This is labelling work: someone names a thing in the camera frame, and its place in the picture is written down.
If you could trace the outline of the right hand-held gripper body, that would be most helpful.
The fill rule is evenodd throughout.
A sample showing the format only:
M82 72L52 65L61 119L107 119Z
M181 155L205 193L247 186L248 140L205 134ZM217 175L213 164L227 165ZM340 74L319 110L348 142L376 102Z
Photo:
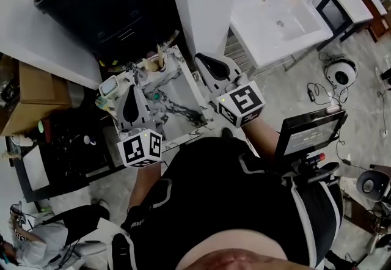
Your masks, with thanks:
M265 106L257 84L247 75L238 75L230 81L215 81L210 91L215 111L236 128L256 119Z

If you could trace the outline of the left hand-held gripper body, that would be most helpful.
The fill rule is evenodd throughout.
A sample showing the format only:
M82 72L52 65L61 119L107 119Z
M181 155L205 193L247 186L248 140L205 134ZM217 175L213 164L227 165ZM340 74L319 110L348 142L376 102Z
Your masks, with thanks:
M143 168L161 162L163 136L156 131L154 121L136 126L119 127L117 143L125 167Z

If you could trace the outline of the person's right forearm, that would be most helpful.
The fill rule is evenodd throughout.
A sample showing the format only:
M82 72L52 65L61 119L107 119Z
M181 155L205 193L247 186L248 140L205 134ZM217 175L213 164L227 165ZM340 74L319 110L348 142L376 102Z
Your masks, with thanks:
M261 117L241 127L259 157L274 161L279 141L279 133L271 128Z

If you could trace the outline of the person's left forearm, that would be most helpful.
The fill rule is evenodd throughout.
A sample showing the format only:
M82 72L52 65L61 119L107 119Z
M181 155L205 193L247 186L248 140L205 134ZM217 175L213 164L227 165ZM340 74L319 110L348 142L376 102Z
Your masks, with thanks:
M161 178L161 162L140 168L128 203L127 212L139 206L146 198L153 185Z

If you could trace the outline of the yellow green plastic toy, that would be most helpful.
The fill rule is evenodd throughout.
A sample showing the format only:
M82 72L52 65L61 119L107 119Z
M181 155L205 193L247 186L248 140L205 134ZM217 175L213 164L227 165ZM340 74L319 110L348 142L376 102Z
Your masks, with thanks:
M95 105L104 111L110 111L110 106L108 105L108 100L99 96L95 99Z

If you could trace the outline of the white soap dish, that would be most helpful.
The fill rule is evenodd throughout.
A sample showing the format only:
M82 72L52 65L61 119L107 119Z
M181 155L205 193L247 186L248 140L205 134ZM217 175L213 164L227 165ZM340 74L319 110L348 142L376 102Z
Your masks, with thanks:
M119 81L116 75L112 75L107 80L103 81L98 90L102 98L110 98L113 94L116 94L119 90Z

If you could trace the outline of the marble pattern sink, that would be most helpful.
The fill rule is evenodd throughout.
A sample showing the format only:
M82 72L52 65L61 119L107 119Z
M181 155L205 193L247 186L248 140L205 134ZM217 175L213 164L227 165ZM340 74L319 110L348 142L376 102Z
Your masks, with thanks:
M140 85L166 152L203 136L214 122L178 46L165 49L163 55L165 71L148 71ZM159 101L153 101L154 93L161 94Z

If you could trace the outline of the chrome faucet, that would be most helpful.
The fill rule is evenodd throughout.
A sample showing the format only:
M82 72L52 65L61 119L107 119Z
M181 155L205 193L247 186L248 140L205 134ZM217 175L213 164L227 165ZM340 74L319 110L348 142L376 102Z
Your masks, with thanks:
M133 82L135 85L139 85L142 81L147 79L146 73L137 66L135 63L130 63L130 70L133 74Z

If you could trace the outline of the white ceramic sink basin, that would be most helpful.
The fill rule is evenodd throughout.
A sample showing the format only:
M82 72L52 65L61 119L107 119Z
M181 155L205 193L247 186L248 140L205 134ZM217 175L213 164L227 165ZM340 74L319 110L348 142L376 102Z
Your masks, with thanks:
M234 0L230 29L253 70L268 70L332 37L310 0Z

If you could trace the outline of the black low table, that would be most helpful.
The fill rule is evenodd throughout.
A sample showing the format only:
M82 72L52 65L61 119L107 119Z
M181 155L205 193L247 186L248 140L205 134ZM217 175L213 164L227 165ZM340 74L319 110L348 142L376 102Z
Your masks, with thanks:
M10 165L16 170L24 199L31 203L74 192L122 170L123 166L116 166L109 153L103 132L107 125L99 122L92 128L93 134L98 137L98 143L85 152L76 147L69 153L60 153L50 144L19 148L21 157L11 160ZM39 149L43 172L48 177L48 183L42 188L33 187L27 175L27 155L35 148Z

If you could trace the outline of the black tablet monitor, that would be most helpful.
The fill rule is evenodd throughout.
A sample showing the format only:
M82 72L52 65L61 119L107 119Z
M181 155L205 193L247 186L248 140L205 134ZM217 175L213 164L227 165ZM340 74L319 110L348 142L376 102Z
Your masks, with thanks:
M284 119L275 150L275 158L296 161L304 155L327 147L348 115L340 105Z

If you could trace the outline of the white round device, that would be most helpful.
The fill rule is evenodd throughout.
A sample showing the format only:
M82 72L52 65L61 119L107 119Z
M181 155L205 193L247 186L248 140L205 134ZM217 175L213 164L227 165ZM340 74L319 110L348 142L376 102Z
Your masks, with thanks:
M333 87L347 88L354 84L357 78L357 67L351 59L337 56L326 65L324 74Z

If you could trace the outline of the large black cabinet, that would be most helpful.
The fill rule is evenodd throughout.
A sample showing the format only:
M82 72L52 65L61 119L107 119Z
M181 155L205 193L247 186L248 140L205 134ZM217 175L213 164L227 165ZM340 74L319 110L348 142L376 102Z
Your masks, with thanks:
M140 58L176 30L163 0L34 0L34 5L110 60Z

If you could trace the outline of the black side table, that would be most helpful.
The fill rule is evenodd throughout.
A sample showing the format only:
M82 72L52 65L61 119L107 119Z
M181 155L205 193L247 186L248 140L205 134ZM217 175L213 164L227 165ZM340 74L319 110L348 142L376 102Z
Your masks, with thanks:
M342 24L337 28L333 26L330 19L324 13L325 7L330 2L336 6L343 18ZM317 5L316 10L332 31L332 37L322 42L316 48L318 51L321 51L337 37L340 37L340 43L344 42L361 27L366 26L373 20L373 15L363 0L321 0L321 2Z

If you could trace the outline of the grey round device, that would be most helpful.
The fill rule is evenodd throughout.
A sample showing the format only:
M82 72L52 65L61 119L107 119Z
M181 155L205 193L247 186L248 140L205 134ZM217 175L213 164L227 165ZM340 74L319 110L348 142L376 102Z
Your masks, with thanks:
M378 170L367 170L357 179L359 193L375 202L391 204L391 178Z

